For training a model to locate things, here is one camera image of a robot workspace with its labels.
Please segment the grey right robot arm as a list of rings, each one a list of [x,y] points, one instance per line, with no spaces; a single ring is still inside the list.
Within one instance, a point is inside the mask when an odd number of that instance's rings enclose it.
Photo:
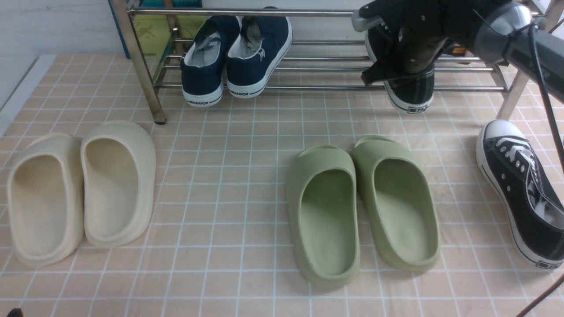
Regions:
[[[446,39],[486,63],[506,61],[563,100],[563,40],[537,28],[529,9],[512,0],[375,0],[351,16],[357,32],[385,24],[391,49],[365,70],[373,82],[429,74]]]

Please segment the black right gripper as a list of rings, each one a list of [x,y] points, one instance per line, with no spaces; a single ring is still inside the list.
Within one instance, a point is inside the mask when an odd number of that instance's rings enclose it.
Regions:
[[[370,86],[433,73],[434,60],[446,37],[473,49],[485,18],[493,12],[493,0],[374,0],[361,6],[351,16],[357,32],[384,22],[393,31],[406,26],[416,34],[430,36],[405,37],[399,42],[399,49],[391,49],[380,58],[365,42],[373,64],[361,73],[361,80]]]

